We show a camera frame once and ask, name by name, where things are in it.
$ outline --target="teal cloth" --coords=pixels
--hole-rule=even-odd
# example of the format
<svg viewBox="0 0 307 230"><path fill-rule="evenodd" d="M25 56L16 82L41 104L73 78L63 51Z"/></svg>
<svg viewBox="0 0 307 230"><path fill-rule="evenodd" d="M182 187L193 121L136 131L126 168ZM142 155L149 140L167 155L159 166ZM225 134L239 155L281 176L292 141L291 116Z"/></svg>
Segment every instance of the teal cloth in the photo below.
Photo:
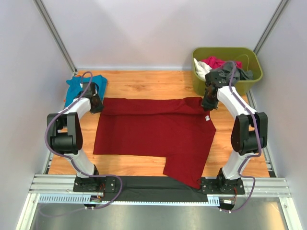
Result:
<svg viewBox="0 0 307 230"><path fill-rule="evenodd" d="M83 82L89 82L90 78L83 78ZM106 85L107 85L107 79L104 78L102 75L97 75L93 77L93 81L96 84L96 89L98 92L98 95L100 99L102 100L105 91L106 91ZM67 84L69 84L69 88L67 90L66 94L66 103L65 107L70 105L73 101L73 99L78 95L78 93L82 90L80 83L81 83L81 77L73 77L71 80L66 81Z"/></svg>

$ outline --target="metal floor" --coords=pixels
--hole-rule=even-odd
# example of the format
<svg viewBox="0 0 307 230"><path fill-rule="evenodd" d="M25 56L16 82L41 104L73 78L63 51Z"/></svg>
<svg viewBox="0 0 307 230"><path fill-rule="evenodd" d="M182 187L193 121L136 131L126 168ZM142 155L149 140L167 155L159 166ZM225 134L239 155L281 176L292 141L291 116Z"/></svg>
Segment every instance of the metal floor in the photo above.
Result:
<svg viewBox="0 0 307 230"><path fill-rule="evenodd" d="M236 207L245 198L238 197ZM43 204L48 215L66 213L83 205ZM110 205L59 218L35 212L31 230L287 230L278 198L251 198L243 210L223 213L215 207Z"/></svg>

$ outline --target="cable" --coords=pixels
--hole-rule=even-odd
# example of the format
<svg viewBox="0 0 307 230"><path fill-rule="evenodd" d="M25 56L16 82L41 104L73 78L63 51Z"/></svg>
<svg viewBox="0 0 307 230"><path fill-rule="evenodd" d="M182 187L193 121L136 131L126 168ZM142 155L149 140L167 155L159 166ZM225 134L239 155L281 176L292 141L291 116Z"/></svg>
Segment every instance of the cable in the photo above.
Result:
<svg viewBox="0 0 307 230"><path fill-rule="evenodd" d="M77 167L77 165L76 165L75 162L73 161L72 157L70 157L70 156L65 156L65 155L62 155L62 154L59 154L59 153L55 152L55 151L50 147L50 145L49 145L49 143L48 143L48 131L50 130L52 124L53 124L62 114L64 114L65 112L69 111L76 103L78 103L79 100L84 96L84 94L86 93L86 91L87 91L88 88L90 87L90 84L92 83L92 80L93 80L93 74L92 74L92 72L90 72L90 71L86 71L84 74L82 74L82 76L81 76L81 84L83 83L83 78L84 78L85 74L87 74L87 73L90 73L90 74L91 74L91 79L90 79L90 81L88 82L88 85L86 86L85 90L81 93L81 95L78 97L77 100L74 100L68 107L66 107L64 110L62 110L61 112L59 112L59 113L50 121L50 123L48 124L47 129L46 129L46 131L45 131L45 144L46 144L46 146L47 146L47 148L49 149L50 152L52 152L54 155L57 155L57 156L64 157L64 158L68 159L68 160L71 162L71 164L73 165L73 167L75 168L75 170L78 171L79 173L85 175L85 176L88 176L88 177L95 177L95 178L97 178L97 177L115 177L115 178L117 178L117 179L119 180L119 182L120 182L120 187L119 187L119 191L118 191L118 193L116 194L116 196L115 196L114 198L112 198L109 202L107 202L106 204L101 205L101 206L98 206L98 207L94 207L94 209L101 209L101 208L107 207L107 206L109 206L111 203L113 203L113 202L117 199L117 197L119 196L119 194L121 193L121 190L122 190L122 187L123 187L123 181L121 180L121 178L120 178L119 176L112 175L112 174L89 175L89 174L87 174L87 173L85 173L85 172L82 172L82 171ZM68 213L64 213L64 214L60 214L60 215L55 215L55 216L46 215L46 214L42 213L42 212L40 211L40 209L39 209L39 213L40 213L42 216L44 216L44 217L50 217L50 218L52 218L52 217L62 217L62 216L65 216L65 215L68 215L68 214L71 214L71 213L74 213L74 212L77 212L77 211L80 211L80 210L84 210L84 208L76 209L76 210L74 210L74 211L71 211L71 212L68 212Z"/></svg>
<svg viewBox="0 0 307 230"><path fill-rule="evenodd" d="M252 185L252 188L250 190L250 193L248 195L248 198L246 199L246 201L244 202L244 204L235 209L235 210L231 210L231 212L238 212L240 211L242 208L245 207L245 205L248 203L248 201L250 200L252 194L253 194L253 191L254 191L254 188L255 188L255 184L256 184L256 178L254 176L243 176L242 175L242 168L244 167L244 165L246 164L246 162L250 159L250 158L257 158L257 157L260 157L261 156L261 141L260 141L260 137L259 137L259 133L258 133L258 127L257 127L257 121L256 121L256 118L255 118L255 115L251 112L251 110L249 110L245 104L241 101L240 97L238 97L235 93L233 93L233 89L232 89L232 81L233 81L233 78L234 78L234 75L235 75L235 70L236 70L236 63L234 61L231 61L233 63L233 69L232 69L232 72L231 72L231 77L230 77L230 82L229 82L229 90L230 92L234 95L234 97L236 98L236 100L242 105L242 107L250 114L252 120L253 120L253 123L254 123L254 128L255 128L255 133L256 133L256 140L257 140L257 146L258 146L258 151L259 153L257 155L250 155L250 156L247 156L244 161L241 163L239 169L238 169L238 173L240 175L240 177L243 177L243 178L251 178L253 179L253 185Z"/></svg>

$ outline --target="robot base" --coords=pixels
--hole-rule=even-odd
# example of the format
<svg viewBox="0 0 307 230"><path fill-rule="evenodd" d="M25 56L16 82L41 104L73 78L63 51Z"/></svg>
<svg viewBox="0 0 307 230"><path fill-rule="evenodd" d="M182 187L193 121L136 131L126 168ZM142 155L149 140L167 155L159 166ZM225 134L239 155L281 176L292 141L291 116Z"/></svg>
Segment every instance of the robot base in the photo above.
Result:
<svg viewBox="0 0 307 230"><path fill-rule="evenodd" d="M94 165L94 175L99 175L99 172ZM115 192L116 181L114 178L106 177L76 177L73 186L74 192Z"/></svg>
<svg viewBox="0 0 307 230"><path fill-rule="evenodd" d="M215 179L201 179L201 189L203 194L245 194L243 181L241 178L235 180L225 179L222 168Z"/></svg>

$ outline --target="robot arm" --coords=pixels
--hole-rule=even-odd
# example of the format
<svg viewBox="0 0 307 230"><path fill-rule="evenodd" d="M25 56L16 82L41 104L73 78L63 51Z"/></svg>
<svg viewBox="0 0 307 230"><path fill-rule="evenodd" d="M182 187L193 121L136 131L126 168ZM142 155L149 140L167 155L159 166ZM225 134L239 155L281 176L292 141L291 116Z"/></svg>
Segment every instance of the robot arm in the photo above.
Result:
<svg viewBox="0 0 307 230"><path fill-rule="evenodd" d="M251 114L256 118L257 130L261 148L267 145L268 118L265 113L258 113L251 108L237 93L234 86L229 87L229 79L223 79L218 72L206 75L207 89L202 106L205 111L217 109L218 102L222 102L235 119L231 134L233 151L226 165L220 169L215 186L218 190L232 190L241 183L241 171L250 157L259 152L256 131Z"/></svg>
<svg viewBox="0 0 307 230"><path fill-rule="evenodd" d="M84 92L86 87L87 83L84 83L82 92ZM66 159L70 161L70 163L71 161L74 162L74 164L71 163L77 174L74 191L96 191L102 184L101 178L90 178L80 173L81 171L88 175L99 175L97 168L90 162L82 149L83 137L79 122L85 113L91 112L94 114L101 112L103 109L101 100L98 94L96 94L95 83L91 83L83 97L74 99L74 102L74 106L60 115L52 124L47 133L47 140L49 146L54 151L63 156L69 156L69 158ZM49 114L47 116L47 124L61 112L62 111L56 114Z"/></svg>

